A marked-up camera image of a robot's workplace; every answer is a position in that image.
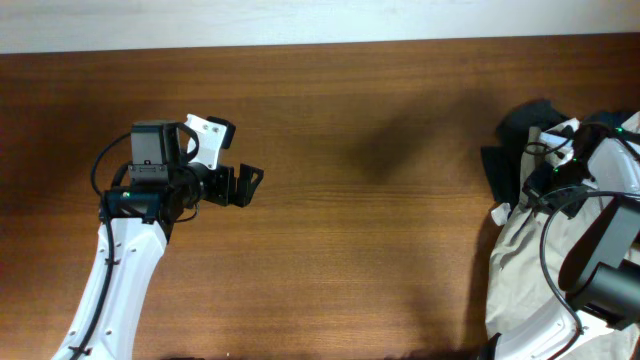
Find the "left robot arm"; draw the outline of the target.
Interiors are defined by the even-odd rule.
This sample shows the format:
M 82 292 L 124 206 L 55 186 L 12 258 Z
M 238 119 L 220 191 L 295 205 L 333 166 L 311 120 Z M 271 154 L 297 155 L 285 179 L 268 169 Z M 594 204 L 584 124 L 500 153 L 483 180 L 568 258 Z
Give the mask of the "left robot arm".
M 121 135 L 131 144 L 99 197 L 96 256 L 57 359 L 129 359 L 144 299 L 157 264 L 184 212 L 201 202 L 250 204 L 263 170 L 219 162 L 236 128 L 224 119 L 190 114 L 185 122 L 138 122 Z

